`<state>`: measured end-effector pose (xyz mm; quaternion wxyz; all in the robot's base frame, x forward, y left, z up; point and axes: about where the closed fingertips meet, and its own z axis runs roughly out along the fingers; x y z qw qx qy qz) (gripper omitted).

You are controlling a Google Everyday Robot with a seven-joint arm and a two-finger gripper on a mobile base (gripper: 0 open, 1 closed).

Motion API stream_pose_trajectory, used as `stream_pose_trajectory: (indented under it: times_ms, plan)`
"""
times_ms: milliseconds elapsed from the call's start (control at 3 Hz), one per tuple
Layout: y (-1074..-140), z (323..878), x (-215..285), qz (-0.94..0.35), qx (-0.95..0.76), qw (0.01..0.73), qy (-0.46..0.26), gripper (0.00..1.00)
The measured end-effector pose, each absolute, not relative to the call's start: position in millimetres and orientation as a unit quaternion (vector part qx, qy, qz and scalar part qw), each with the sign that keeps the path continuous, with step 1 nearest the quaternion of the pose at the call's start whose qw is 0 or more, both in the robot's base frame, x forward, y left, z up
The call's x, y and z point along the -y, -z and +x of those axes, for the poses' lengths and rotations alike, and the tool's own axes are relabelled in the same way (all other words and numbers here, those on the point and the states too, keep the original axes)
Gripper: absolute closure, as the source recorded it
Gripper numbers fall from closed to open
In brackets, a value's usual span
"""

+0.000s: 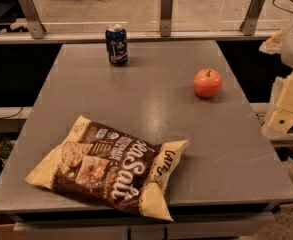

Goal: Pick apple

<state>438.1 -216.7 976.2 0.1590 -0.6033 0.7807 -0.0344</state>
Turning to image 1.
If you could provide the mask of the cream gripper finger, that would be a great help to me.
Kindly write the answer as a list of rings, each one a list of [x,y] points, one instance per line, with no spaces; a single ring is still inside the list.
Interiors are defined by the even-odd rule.
[[[265,54],[273,55],[280,54],[282,47],[284,28],[277,31],[272,37],[264,41],[260,47],[259,51]]]

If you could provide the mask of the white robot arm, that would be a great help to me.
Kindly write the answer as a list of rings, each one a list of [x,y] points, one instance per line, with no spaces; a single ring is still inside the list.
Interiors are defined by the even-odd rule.
[[[293,18],[259,47],[266,54],[279,54],[281,62],[293,69]],[[293,127],[293,71],[285,78],[276,77],[270,95],[262,133],[279,139]]]

